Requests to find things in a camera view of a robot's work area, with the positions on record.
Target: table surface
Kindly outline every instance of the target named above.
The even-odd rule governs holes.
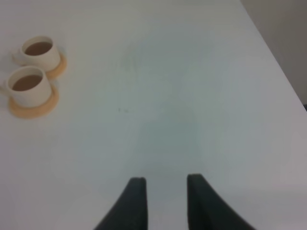
[[[67,56],[48,116],[0,97],[0,225],[90,230],[131,177],[149,229],[187,229],[186,177],[202,173],[259,230],[307,227],[307,113],[238,0],[10,0],[10,51],[49,35]]]

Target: white cup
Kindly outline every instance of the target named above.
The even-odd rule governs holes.
[[[27,50],[29,46],[35,43],[38,43],[38,42],[48,42],[52,44],[52,47],[49,51],[41,55],[32,56],[32,55],[28,55],[25,53],[25,51]],[[16,57],[16,54],[20,54],[23,59],[22,60],[18,59]],[[12,59],[18,65],[38,66],[46,72],[55,69],[61,61],[61,57],[59,55],[57,46],[55,45],[55,43],[52,41],[51,38],[46,37],[46,36],[37,36],[37,37],[33,37],[27,40],[23,44],[23,46],[18,49],[16,53],[12,53]]]
[[[39,84],[25,91],[13,90],[14,84],[21,78],[29,75],[39,75],[42,77]],[[52,94],[50,82],[45,72],[35,66],[25,66],[15,70],[4,82],[0,91],[12,97],[21,107],[33,108],[45,103]]]

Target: coffee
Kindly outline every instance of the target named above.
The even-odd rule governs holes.
[[[48,52],[52,48],[52,44],[49,42],[37,42],[30,45],[26,50],[25,54],[31,56],[37,56]]]
[[[37,86],[42,80],[39,75],[28,75],[20,78],[12,87],[15,91],[26,91]]]

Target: gray wall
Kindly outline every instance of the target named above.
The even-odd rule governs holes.
[[[307,0],[241,0],[301,102],[307,104]]]

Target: coffee cup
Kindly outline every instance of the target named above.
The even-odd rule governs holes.
[[[18,65],[37,66],[46,72],[55,69],[61,62],[57,46],[46,36],[36,36],[24,42],[17,52],[12,53],[12,59]]]
[[[35,66],[25,66],[15,70],[0,87],[0,91],[12,97],[19,106],[24,108],[38,107],[44,104],[52,94],[45,72]]]

